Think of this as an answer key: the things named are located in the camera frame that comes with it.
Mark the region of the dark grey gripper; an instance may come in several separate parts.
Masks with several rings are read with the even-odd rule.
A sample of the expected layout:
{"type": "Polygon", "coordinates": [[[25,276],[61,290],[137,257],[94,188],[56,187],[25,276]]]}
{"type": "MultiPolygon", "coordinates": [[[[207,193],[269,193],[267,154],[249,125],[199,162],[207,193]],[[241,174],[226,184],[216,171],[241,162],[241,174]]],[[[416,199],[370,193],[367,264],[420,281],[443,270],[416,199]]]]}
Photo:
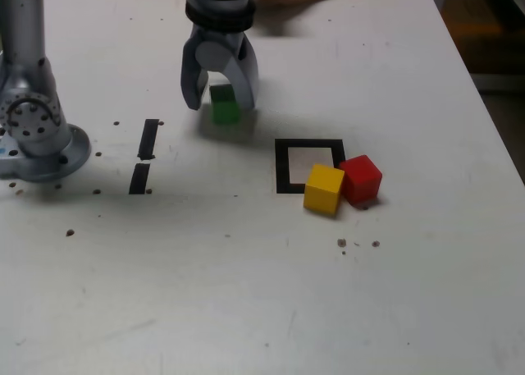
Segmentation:
{"type": "Polygon", "coordinates": [[[222,33],[194,25],[183,47],[180,87],[189,109],[198,111],[208,73],[225,76],[241,110],[255,108],[258,96],[258,63],[244,32],[222,33]]]}

